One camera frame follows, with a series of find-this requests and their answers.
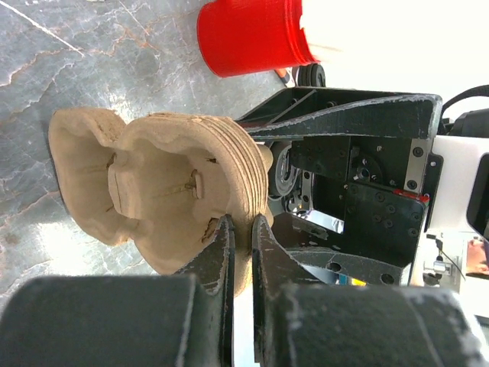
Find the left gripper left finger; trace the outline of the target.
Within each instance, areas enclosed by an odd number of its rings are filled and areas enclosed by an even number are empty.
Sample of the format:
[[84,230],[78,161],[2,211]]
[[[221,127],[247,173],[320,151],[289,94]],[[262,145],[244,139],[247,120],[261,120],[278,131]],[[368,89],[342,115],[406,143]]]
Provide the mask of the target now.
[[230,366],[235,229],[171,276],[34,278],[1,318],[3,366]]

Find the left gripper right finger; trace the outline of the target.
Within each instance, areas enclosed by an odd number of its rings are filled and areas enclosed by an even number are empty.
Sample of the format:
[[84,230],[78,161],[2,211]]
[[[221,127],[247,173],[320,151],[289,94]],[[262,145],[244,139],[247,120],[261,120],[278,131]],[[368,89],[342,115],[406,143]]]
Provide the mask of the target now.
[[328,285],[258,216],[251,232],[254,357],[262,366],[486,366],[475,316],[443,288]]

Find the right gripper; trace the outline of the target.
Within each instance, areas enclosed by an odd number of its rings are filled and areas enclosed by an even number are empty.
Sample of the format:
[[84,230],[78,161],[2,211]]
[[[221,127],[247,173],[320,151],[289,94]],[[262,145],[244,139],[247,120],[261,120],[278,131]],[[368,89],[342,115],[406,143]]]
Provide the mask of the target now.
[[440,96],[282,89],[237,120],[272,146],[273,234],[316,277],[404,285],[413,274],[443,165],[433,154]]

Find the cardboard cup carrier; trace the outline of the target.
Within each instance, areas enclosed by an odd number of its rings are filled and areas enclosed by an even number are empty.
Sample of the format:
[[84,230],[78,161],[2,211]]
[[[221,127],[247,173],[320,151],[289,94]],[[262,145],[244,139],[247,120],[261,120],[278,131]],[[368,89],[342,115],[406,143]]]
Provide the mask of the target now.
[[251,227],[267,205],[270,149],[234,120],[158,112],[125,122],[93,107],[53,114],[48,141],[60,194],[82,231],[132,240],[159,274],[174,274],[235,227],[235,294],[251,283]]

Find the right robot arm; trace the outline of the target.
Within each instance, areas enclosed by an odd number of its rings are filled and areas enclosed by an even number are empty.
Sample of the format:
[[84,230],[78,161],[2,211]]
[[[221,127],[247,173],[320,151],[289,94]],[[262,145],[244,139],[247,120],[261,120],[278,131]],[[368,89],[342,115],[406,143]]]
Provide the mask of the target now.
[[273,232],[327,283],[462,288],[487,275],[488,112],[437,95],[305,86],[238,123],[266,144]]

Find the stack of black lids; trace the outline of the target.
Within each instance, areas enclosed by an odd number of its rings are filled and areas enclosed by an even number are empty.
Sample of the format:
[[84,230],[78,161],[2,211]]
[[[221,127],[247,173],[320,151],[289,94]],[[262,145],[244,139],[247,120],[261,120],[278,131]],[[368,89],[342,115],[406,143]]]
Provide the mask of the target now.
[[325,71],[318,63],[299,67],[296,74],[298,86],[326,87]]

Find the red cup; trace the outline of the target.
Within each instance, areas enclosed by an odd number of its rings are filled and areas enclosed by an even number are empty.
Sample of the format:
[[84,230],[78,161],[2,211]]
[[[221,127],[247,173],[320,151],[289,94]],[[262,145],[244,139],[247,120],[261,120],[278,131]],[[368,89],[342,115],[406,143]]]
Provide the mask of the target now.
[[220,77],[315,63],[302,14],[300,0],[210,2],[196,22],[202,58]]

